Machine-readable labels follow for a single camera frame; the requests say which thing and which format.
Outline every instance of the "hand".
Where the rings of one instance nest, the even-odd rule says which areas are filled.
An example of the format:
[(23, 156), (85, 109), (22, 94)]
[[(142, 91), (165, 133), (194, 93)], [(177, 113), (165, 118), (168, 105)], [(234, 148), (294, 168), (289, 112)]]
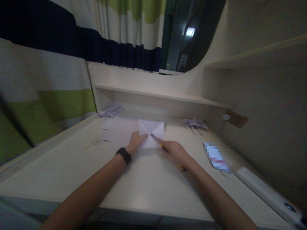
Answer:
[(144, 134), (140, 136), (138, 131), (135, 131), (131, 134), (131, 139), (129, 145), (125, 148), (125, 150), (133, 157), (138, 153), (138, 149), (143, 143), (143, 141), (148, 137), (148, 134)]
[(162, 149), (162, 154), (168, 160), (176, 165), (188, 168), (188, 165), (193, 160), (193, 158), (186, 152), (181, 144), (178, 142), (164, 141), (160, 138), (158, 138), (158, 140), (169, 151), (166, 152)]

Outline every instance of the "smartwatch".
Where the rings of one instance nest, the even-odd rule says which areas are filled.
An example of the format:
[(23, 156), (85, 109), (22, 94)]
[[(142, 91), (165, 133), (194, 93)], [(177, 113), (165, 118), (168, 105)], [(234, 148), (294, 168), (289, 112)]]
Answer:
[(127, 163), (127, 165), (129, 165), (130, 162), (132, 161), (131, 155), (125, 150), (124, 147), (123, 147), (123, 148), (120, 148), (120, 149), (116, 152), (115, 155), (117, 155), (117, 154), (120, 154), (120, 155), (124, 158), (124, 160), (125, 160), (125, 162)]

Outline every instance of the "striped curtain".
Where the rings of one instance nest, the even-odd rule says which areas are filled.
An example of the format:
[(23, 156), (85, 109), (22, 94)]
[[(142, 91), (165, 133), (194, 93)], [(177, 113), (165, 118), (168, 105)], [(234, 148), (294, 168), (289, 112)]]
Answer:
[[(0, 7), (0, 96), (37, 145), (96, 112), (89, 61), (158, 72), (166, 0), (23, 0)], [(31, 148), (0, 111), (0, 162)]]

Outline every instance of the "green stripe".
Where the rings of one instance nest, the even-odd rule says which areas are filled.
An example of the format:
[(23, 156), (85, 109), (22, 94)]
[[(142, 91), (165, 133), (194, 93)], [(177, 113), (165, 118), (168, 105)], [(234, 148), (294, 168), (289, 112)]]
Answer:
[(20, 136), (0, 110), (0, 161), (10, 159), (30, 149), (31, 146)]
[(8, 103), (15, 117), (34, 144), (59, 132), (40, 100)]
[(152, 24), (160, 15), (165, 15), (166, 0), (97, 0), (103, 6), (110, 6), (118, 16), (132, 12), (135, 21), (141, 19), (141, 12), (145, 13), (145, 22)]
[(53, 121), (76, 118), (96, 111), (92, 89), (41, 91), (38, 95)]
[(145, 22), (152, 24), (160, 15), (165, 15), (166, 0), (142, 0), (142, 11), (145, 13)]

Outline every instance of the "paper crane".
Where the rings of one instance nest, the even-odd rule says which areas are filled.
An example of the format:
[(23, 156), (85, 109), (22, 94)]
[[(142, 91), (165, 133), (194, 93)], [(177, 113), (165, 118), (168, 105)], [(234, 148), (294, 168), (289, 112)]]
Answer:
[(201, 130), (199, 129), (199, 127), (208, 129), (208, 126), (206, 126), (206, 125), (202, 122), (202, 120), (198, 120), (198, 119), (196, 119), (196, 118), (193, 118), (193, 120), (187, 119), (187, 118), (186, 118), (186, 119), (183, 119), (183, 120), (180, 121), (180, 122), (185, 123), (185, 128), (186, 128), (186, 129), (188, 129), (189, 127), (191, 127), (192, 132), (193, 132), (194, 135), (195, 135), (194, 128), (197, 128), (197, 130), (199, 131), (199, 133), (200, 133), (201, 135), (202, 135), (202, 133), (201, 133)]

